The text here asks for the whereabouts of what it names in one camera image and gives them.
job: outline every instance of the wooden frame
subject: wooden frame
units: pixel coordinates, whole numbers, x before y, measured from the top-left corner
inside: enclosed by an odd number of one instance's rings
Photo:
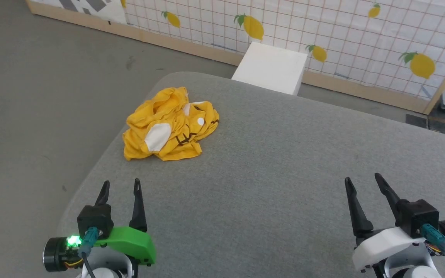
[[[67,21],[69,23],[86,26],[123,37],[129,37],[141,42],[155,44],[157,46],[174,49],[226,64],[238,66],[243,58],[241,55],[236,53],[230,53],[221,49],[214,49],[209,46],[186,42],[173,37],[154,34],[132,26],[110,22],[96,16],[82,14],[38,2],[32,2],[30,0],[26,0],[26,2],[30,12],[33,14],[38,14],[61,21]],[[426,100],[411,97],[409,95],[403,95],[401,93],[392,92],[378,87],[364,86],[351,81],[309,71],[306,71],[303,74],[302,82],[305,84],[346,93],[348,95],[354,95],[355,97],[361,97],[367,100],[374,100],[375,102],[397,106],[426,115],[432,111],[445,89],[444,79],[434,97],[430,102],[427,102]]]

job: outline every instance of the cable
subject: cable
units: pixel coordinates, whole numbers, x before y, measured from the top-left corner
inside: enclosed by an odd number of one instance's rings
[[[95,278],[94,272],[92,271],[90,264],[88,264],[87,253],[82,252],[82,259],[83,259],[83,264],[85,264],[85,267],[87,268],[87,272],[90,275],[90,278]]]
[[[74,267],[74,266],[76,266],[77,264],[80,264],[80,263],[82,263],[83,262],[83,259],[80,259],[78,262],[74,262],[73,264],[69,264],[69,263],[67,263],[67,262],[65,262],[65,264],[68,266],[68,267]]]
[[[436,246],[431,245],[431,244],[427,244],[427,246],[428,246],[428,248],[430,248],[432,251],[436,251],[436,252],[440,253],[440,250],[439,250]]]

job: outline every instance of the grid pattern wall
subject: grid pattern wall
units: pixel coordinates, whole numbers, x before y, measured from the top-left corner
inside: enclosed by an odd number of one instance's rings
[[[429,100],[445,77],[445,0],[127,0],[130,25],[244,54],[309,53],[307,70]]]

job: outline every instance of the yellow shirt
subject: yellow shirt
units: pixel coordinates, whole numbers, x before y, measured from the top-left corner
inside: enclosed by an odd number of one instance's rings
[[[202,153],[197,141],[214,132],[218,123],[219,114],[210,102],[189,103],[185,87],[163,89],[127,118],[125,158],[196,157]]]

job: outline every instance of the black mount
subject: black mount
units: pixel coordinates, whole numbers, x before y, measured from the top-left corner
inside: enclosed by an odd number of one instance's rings
[[[420,237],[417,230],[423,224],[431,224],[433,227],[438,227],[439,212],[431,204],[422,199],[415,202],[401,199],[381,174],[375,173],[374,176],[380,192],[386,197],[394,215],[396,220],[395,226],[401,227],[413,239]],[[367,239],[379,231],[374,231],[372,223],[366,218],[362,206],[358,202],[357,191],[350,178],[345,179],[345,184],[353,234],[357,237],[358,243],[358,239]]]
[[[108,198],[109,181],[105,181],[94,206],[86,205],[76,217],[81,239],[83,239],[89,227],[97,227],[102,232],[99,239],[107,239],[111,234],[114,223],[111,219],[111,206],[106,204]]]
[[[142,232],[147,232],[147,220],[145,219],[145,208],[143,207],[142,187],[138,178],[135,178],[133,195],[135,196],[135,203],[129,226]]]
[[[86,205],[76,218],[78,231],[82,239],[89,227],[97,227],[99,231],[102,232],[99,239],[107,239],[109,234],[111,234],[114,223],[111,219],[111,206],[107,204],[109,187],[109,181],[105,181],[94,206]],[[133,194],[135,196],[135,203],[129,226],[142,232],[147,232],[147,220],[145,219],[145,209],[143,207],[142,188],[138,178],[135,178]]]

